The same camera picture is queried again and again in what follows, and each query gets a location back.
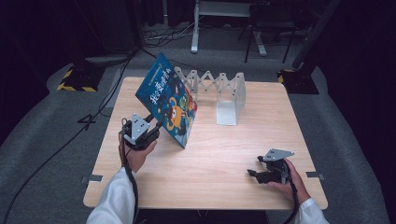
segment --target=book title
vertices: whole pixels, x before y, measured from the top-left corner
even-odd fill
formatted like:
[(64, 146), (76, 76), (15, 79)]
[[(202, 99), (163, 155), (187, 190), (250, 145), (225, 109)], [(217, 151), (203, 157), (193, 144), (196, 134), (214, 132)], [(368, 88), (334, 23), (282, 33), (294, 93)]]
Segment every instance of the book title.
[(155, 105), (157, 104), (157, 101), (160, 98), (161, 92), (163, 92), (163, 88), (166, 85), (166, 83), (168, 82), (170, 73), (171, 73), (171, 69), (165, 68), (165, 70), (163, 70), (163, 75), (161, 76), (161, 80), (158, 80), (155, 82), (155, 85), (154, 85), (155, 92), (152, 93), (149, 97), (150, 101), (153, 104), (155, 104)]

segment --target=gray carpet floor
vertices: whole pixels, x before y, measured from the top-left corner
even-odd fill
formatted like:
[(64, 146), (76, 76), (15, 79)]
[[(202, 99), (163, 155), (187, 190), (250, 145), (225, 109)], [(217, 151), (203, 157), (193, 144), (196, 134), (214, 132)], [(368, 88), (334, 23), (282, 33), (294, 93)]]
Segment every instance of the gray carpet floor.
[[(145, 49), (154, 55), (164, 52), (185, 73), (198, 69), (199, 74), (224, 72), (233, 77), (243, 72), (246, 81), (277, 82), (276, 72), (291, 68), (303, 45), (301, 39), (293, 41), (286, 63), (281, 62), (285, 46), (267, 47), (268, 56), (262, 57), (252, 45), (248, 62), (244, 63), (248, 33), (238, 40), (241, 30), (203, 29), (197, 54), (190, 52), (191, 35), (163, 47)], [(138, 51), (123, 75), (143, 77), (153, 62), (147, 53)], [(23, 182), (83, 127), (78, 120), (97, 113), (99, 104), (120, 76), (121, 65), (114, 65), (106, 69), (97, 92), (57, 91), (70, 65), (66, 64), (49, 78), (49, 95), (32, 108), (0, 148), (0, 218), (5, 216)], [(330, 223), (389, 223), (375, 174), (328, 95), (325, 76), (317, 68), (312, 78), (319, 94), (291, 94), (290, 101), (317, 171), (325, 176), (322, 186), (329, 202), (325, 217)], [(111, 115), (116, 97), (117, 94), (103, 114)], [(95, 121), (23, 188), (7, 223), (86, 221), (92, 209), (83, 204), (86, 183), (81, 183), (81, 178), (92, 172), (109, 118), (99, 115)], [(290, 211), (267, 211), (270, 223), (281, 223), (289, 214)]]

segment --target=yellow and black base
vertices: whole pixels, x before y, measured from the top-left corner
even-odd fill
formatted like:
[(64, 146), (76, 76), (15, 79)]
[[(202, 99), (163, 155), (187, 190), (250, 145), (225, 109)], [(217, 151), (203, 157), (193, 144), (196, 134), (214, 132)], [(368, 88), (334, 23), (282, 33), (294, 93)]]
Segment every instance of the yellow and black base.
[(77, 69), (71, 66), (58, 86), (58, 91), (98, 91), (98, 85), (105, 72), (105, 67), (90, 66)]
[(277, 81), (285, 86), (289, 94), (319, 94), (312, 77), (302, 76), (298, 70), (280, 70)]

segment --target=white sleeve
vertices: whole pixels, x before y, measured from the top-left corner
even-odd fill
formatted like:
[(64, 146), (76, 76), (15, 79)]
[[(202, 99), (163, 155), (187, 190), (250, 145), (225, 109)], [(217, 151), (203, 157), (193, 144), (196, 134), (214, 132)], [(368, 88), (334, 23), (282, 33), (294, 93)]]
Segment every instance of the white sleeve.
[(320, 210), (318, 204), (312, 198), (300, 204), (298, 213), (294, 219), (294, 224), (305, 223), (329, 224), (329, 222), (323, 216), (323, 212)]
[(87, 223), (133, 223), (134, 190), (125, 168), (111, 178)]

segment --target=blue book cover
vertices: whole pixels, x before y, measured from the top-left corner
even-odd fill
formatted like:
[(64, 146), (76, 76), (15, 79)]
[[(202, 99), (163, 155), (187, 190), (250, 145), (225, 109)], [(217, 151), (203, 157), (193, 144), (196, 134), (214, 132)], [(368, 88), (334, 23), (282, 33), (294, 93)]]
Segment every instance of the blue book cover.
[(157, 57), (135, 95), (184, 148), (197, 104), (163, 53)]

